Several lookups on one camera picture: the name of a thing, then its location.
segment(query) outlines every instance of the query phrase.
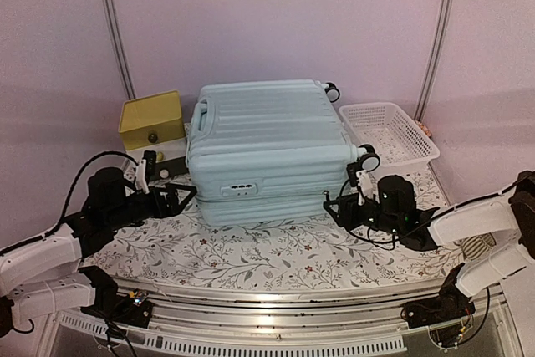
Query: suitcase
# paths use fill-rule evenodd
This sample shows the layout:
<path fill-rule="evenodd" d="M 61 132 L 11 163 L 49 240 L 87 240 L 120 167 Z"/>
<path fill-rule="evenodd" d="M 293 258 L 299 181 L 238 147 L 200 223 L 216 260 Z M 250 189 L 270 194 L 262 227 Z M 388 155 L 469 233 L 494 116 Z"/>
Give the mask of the suitcase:
<path fill-rule="evenodd" d="M 191 119 L 187 164 L 206 222 L 323 214 L 357 148 L 313 80 L 208 85 Z"/>

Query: table surface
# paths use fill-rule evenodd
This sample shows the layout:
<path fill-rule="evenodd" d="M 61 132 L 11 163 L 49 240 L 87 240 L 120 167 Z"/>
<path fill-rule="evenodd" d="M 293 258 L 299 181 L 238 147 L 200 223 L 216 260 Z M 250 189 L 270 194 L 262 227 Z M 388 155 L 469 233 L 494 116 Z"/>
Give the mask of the table surface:
<path fill-rule="evenodd" d="M 420 209 L 446 205 L 429 168 L 405 178 L 415 185 Z M 190 177 L 172 181 L 190 183 Z M 413 283 L 443 277 L 461 261 L 457 246 L 432 252 L 374 247 L 351 237 L 327 214 L 210 227 L 192 202 L 178 217 L 121 229 L 84 264 L 145 283 L 280 293 Z"/>

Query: suitcase handle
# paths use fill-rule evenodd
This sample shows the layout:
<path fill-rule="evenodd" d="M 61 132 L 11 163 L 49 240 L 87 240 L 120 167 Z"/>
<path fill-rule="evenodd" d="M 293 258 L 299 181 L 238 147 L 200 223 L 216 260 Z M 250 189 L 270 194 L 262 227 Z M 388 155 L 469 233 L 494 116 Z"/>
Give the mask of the suitcase handle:
<path fill-rule="evenodd" d="M 213 124 L 214 110 L 208 104 L 208 99 L 197 102 L 191 117 L 191 140 L 200 134 L 208 134 Z"/>

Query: white plastic basket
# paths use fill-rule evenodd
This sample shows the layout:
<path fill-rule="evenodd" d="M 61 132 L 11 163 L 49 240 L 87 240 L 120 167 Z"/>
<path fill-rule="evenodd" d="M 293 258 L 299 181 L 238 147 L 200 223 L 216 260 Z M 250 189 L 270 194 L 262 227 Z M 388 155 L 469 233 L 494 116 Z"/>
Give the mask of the white plastic basket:
<path fill-rule="evenodd" d="M 371 144 L 379 154 L 380 167 L 372 173 L 377 180 L 419 171 L 441 154 L 398 105 L 389 102 L 346 105 L 339 113 L 351 140 L 356 145 Z"/>

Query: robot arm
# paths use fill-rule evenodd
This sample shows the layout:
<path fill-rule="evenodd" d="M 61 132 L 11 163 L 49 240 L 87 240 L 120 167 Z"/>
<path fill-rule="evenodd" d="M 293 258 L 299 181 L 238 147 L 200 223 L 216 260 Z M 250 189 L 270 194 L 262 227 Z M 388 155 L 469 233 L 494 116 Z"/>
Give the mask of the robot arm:
<path fill-rule="evenodd" d="M 534 172 L 522 172 L 517 181 L 503 191 L 442 211 L 417 209 L 412 184 L 400 176 L 383 177 L 377 188 L 378 199 L 367 196 L 364 203 L 359 202 L 362 198 L 359 189 L 359 194 L 341 196 L 333 201 L 327 196 L 324 208 L 348 232 L 361 226 L 388 232 L 393 242 L 415 251 L 434 250 L 440 245 L 483 233 L 492 233 L 496 241 L 496 246 L 486 255 L 454 268 L 438 296 L 404 306 L 411 328 L 473 314 L 471 297 L 535 263 Z"/>
<path fill-rule="evenodd" d="M 180 214 L 196 194 L 193 186 L 148 186 L 154 164 L 155 152 L 146 152 L 135 185 L 119 168 L 100 169 L 88 180 L 82 211 L 66 216 L 53 234 L 0 251 L 0 337 L 42 314 L 88 306 L 106 314 L 114 307 L 116 283 L 97 267 L 79 269 L 79 260 L 101 250 L 122 227 Z M 179 190 L 189 192 L 182 201 Z"/>

